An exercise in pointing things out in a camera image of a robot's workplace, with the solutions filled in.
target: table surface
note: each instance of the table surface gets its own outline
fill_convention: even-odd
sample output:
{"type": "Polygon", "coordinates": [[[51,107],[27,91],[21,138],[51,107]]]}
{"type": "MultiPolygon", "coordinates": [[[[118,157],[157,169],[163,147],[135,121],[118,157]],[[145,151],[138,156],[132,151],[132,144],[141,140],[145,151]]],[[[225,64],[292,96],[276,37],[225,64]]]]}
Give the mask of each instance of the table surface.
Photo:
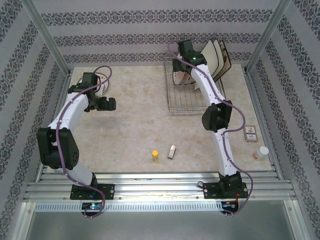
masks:
{"type": "MultiPolygon", "coordinates": [[[[76,67],[70,85],[83,72],[95,67],[76,67]]],[[[108,69],[101,73],[109,74],[108,69]]],[[[256,126],[258,142],[245,142],[244,132],[230,133],[235,163],[244,170],[271,170],[269,158],[257,161],[252,153],[264,141],[240,65],[221,78],[227,100],[239,107],[247,125],[256,126]]],[[[112,68],[106,97],[116,99],[115,111],[90,111],[81,116],[73,133],[79,160],[92,172],[217,172],[217,151],[201,114],[171,115],[168,111],[163,66],[118,66],[112,68]],[[176,146],[173,160],[168,159],[171,145],[176,146]],[[152,151],[159,152],[159,162],[152,151]]],[[[232,111],[229,129],[242,124],[232,111]]]]}

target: yellow cap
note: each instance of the yellow cap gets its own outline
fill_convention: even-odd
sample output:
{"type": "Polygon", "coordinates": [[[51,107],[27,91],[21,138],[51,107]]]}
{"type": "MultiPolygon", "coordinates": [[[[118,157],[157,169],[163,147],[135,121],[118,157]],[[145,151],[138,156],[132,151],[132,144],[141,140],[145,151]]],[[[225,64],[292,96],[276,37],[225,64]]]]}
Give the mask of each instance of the yellow cap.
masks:
{"type": "Polygon", "coordinates": [[[158,151],[157,150],[154,150],[152,152],[152,157],[154,157],[154,158],[158,157],[158,151]]]}

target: pill bottle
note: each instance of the pill bottle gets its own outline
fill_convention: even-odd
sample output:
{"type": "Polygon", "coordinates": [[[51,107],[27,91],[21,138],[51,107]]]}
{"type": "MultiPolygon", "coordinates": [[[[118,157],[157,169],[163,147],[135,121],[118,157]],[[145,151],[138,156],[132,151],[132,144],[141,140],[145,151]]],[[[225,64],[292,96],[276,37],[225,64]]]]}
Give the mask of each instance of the pill bottle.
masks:
{"type": "Polygon", "coordinates": [[[152,152],[152,160],[153,160],[154,163],[158,162],[158,151],[157,150],[154,150],[152,152]]]}
{"type": "Polygon", "coordinates": [[[269,149],[265,146],[261,146],[252,154],[254,160],[261,160],[269,153],[269,149]]]}

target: orange label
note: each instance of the orange label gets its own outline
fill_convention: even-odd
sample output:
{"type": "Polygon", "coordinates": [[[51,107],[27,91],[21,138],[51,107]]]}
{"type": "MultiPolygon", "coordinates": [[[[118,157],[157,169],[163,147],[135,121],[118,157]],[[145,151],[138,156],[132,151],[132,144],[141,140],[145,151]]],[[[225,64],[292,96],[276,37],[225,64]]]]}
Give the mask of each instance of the orange label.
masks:
{"type": "Polygon", "coordinates": [[[252,154],[252,157],[253,157],[255,160],[258,159],[258,157],[256,156],[256,153],[255,153],[255,152],[252,154]]]}

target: small box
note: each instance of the small box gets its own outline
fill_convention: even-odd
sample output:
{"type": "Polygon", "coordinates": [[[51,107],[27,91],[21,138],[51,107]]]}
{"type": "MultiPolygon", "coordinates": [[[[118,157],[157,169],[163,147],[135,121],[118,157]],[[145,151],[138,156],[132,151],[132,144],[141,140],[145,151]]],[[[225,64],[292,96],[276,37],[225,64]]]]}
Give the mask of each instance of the small box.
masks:
{"type": "Polygon", "coordinates": [[[257,136],[257,131],[255,126],[246,125],[244,126],[243,131],[244,131],[244,139],[246,142],[252,142],[252,143],[258,142],[258,136],[257,136]]]}

